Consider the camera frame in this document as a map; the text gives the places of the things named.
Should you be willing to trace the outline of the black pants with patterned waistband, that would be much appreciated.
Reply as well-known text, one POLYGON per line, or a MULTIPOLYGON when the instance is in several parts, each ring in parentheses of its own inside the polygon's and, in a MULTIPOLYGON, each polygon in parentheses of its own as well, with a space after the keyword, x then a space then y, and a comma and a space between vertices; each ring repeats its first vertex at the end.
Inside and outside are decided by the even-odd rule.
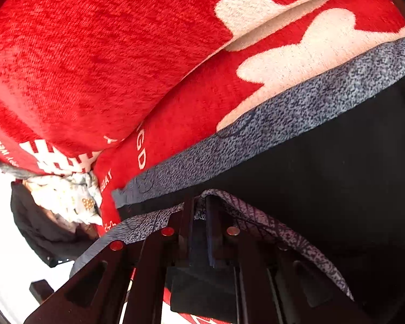
POLYGON ((219 196, 314 260, 374 323, 405 323, 405 38, 242 115, 113 192, 110 241, 142 240, 186 195, 219 196))

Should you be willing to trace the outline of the white floral bedsheet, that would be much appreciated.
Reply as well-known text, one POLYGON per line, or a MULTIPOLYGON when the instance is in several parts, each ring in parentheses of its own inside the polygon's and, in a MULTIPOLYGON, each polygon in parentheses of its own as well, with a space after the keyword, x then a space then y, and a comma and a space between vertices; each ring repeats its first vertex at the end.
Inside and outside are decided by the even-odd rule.
POLYGON ((93 173, 36 175, 3 162, 0 162, 0 172, 22 180, 37 205, 59 215, 68 223, 102 224, 98 212, 102 195, 93 173))

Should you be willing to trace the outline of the black garment at bedside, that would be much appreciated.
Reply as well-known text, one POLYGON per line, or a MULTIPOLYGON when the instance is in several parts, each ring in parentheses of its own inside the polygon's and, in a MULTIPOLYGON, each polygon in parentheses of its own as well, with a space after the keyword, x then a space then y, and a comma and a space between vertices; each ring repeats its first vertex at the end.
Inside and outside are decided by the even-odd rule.
POLYGON ((35 204, 21 181, 11 184, 11 212, 19 232, 49 267, 77 260, 98 238, 95 227, 66 222, 35 204))

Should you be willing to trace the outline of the red blanket with white print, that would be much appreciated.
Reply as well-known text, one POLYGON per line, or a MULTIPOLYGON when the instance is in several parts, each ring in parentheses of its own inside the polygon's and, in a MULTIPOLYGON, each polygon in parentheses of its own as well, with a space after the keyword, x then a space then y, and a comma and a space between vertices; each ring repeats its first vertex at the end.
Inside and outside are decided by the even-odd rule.
MULTIPOLYGON (((123 221, 113 192, 127 178, 402 38, 405 0, 0 0, 0 162, 93 173, 94 245, 123 221)), ((308 255, 219 196, 223 266, 210 266, 206 196, 184 197, 189 263, 177 263, 183 200, 144 239, 116 238, 72 268, 59 290, 33 283, 28 322, 160 323, 170 310, 190 323, 374 323, 308 255)))

